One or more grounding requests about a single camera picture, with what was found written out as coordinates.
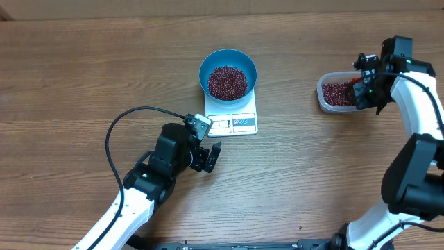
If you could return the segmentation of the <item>orange scoop with blue handle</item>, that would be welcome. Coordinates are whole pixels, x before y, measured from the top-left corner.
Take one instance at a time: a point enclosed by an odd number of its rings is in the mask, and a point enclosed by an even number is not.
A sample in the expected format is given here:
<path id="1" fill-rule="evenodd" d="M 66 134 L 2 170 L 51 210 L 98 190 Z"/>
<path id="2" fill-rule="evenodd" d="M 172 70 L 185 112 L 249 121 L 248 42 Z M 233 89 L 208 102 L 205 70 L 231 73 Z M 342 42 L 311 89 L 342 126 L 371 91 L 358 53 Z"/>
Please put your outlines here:
<path id="1" fill-rule="evenodd" d="M 351 85 L 354 85 L 358 80 L 359 80 L 358 78 L 353 78 L 353 79 L 350 81 L 350 84 L 351 84 Z"/>

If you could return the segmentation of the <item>clear plastic food container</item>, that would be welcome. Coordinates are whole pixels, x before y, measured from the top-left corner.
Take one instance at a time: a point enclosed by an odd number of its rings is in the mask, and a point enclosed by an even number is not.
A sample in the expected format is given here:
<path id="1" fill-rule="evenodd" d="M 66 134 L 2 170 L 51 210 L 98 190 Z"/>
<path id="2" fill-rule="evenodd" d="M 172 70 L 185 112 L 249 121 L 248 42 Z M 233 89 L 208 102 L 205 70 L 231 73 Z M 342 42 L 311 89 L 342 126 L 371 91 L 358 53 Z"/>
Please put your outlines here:
<path id="1" fill-rule="evenodd" d="M 335 113 L 353 113 L 357 112 L 355 106 L 331 106 L 328 104 L 323 96 L 323 86 L 325 84 L 333 84 L 333 83 L 344 83 L 346 81 L 351 81 L 353 78 L 359 78 L 361 76 L 360 72 L 357 71 L 349 71 L 349 72 L 332 72 L 323 75 L 316 87 L 318 102 L 321 110 L 325 113 L 335 114 Z"/>

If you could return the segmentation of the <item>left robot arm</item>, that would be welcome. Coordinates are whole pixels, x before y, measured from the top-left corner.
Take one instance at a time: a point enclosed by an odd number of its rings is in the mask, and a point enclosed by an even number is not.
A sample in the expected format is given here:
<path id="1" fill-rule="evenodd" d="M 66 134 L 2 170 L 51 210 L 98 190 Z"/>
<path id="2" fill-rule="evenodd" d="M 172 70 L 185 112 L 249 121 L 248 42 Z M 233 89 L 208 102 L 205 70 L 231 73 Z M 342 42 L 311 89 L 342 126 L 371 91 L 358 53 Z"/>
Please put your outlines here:
<path id="1" fill-rule="evenodd" d="M 190 167 L 210 173 L 221 144 L 200 145 L 212 121 L 195 116 L 184 124 L 165 124 L 155 149 L 145 153 L 125 176 L 123 190 L 75 249 L 122 249 L 133 234 L 172 195 L 177 177 Z"/>

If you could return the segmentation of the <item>red beans in bowl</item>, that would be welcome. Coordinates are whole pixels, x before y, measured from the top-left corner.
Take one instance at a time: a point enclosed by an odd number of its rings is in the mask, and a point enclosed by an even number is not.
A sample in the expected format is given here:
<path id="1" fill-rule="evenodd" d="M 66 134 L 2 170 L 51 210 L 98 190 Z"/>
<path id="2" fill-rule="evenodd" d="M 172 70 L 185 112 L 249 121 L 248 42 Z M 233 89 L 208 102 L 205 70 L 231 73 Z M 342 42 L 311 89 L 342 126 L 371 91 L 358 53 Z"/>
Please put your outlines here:
<path id="1" fill-rule="evenodd" d="M 208 76 L 209 94 L 222 101 L 234 101 L 246 95 L 248 81 L 242 70 L 232 66 L 216 67 Z"/>

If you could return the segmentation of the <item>white digital kitchen scale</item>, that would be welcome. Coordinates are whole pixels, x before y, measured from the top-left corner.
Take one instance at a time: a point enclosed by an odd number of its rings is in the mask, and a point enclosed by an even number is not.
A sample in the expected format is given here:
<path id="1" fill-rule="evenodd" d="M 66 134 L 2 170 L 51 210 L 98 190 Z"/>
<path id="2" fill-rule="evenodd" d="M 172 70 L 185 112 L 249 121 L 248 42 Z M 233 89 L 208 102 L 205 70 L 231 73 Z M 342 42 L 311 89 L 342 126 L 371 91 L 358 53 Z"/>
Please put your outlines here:
<path id="1" fill-rule="evenodd" d="M 255 91 L 235 101 L 221 101 L 206 94 L 205 116 L 213 121 L 209 137 L 255 135 L 258 132 Z"/>

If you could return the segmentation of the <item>teal plastic bowl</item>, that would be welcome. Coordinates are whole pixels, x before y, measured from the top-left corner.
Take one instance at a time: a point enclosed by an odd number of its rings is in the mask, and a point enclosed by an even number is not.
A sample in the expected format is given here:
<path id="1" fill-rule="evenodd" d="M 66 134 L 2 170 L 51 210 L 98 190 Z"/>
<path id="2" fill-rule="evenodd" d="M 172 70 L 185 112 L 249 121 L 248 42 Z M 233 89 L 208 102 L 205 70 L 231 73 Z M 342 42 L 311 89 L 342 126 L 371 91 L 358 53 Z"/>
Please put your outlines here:
<path id="1" fill-rule="evenodd" d="M 212 52 L 203 60 L 198 72 L 198 80 L 203 92 L 211 96 L 207 89 L 208 76 L 216 67 L 226 65 L 237 67 L 244 72 L 248 81 L 248 90 L 246 95 L 250 94 L 251 91 L 255 89 L 257 83 L 257 68 L 253 60 L 247 54 L 236 49 L 220 49 Z"/>

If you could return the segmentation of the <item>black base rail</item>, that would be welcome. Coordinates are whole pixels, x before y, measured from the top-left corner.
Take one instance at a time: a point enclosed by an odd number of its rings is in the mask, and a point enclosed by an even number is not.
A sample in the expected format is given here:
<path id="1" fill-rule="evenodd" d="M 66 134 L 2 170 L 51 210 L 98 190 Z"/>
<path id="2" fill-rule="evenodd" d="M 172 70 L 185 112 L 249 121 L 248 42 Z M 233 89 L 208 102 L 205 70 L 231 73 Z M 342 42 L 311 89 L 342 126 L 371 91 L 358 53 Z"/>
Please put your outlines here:
<path id="1" fill-rule="evenodd" d="M 179 242 L 149 244 L 144 238 L 134 235 L 122 250 L 339 250 L 351 249 L 346 240 L 335 234 L 331 239 L 300 239 L 297 242 L 185 244 Z"/>

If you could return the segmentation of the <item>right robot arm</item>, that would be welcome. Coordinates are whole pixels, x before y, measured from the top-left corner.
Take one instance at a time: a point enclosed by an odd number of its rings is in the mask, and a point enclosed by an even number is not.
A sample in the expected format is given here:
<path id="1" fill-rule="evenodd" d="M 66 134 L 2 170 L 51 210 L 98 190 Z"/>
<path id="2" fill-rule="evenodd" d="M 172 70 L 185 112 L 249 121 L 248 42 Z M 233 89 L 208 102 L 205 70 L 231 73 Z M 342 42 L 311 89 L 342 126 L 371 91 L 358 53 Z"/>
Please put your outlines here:
<path id="1" fill-rule="evenodd" d="M 413 40 L 394 36 L 382 43 L 380 56 L 359 54 L 350 81 L 318 86 L 325 112 L 375 108 L 396 103 L 407 142 L 386 170 L 381 199 L 359 219 L 345 224 L 322 249 L 393 249 L 393 238 L 412 226 L 435 233 L 426 221 L 443 215 L 443 106 L 432 64 L 413 58 Z"/>

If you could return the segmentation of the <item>red adzuki beans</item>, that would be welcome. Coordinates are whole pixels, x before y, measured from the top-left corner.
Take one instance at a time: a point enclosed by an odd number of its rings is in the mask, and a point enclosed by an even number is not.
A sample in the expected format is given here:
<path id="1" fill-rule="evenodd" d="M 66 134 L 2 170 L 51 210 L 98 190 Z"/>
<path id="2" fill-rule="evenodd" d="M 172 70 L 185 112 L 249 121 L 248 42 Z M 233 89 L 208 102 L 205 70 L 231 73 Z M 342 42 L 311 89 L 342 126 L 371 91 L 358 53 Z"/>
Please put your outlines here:
<path id="1" fill-rule="evenodd" d="M 323 98 L 331 106 L 354 106 L 352 87 L 351 82 L 325 84 L 322 86 Z"/>

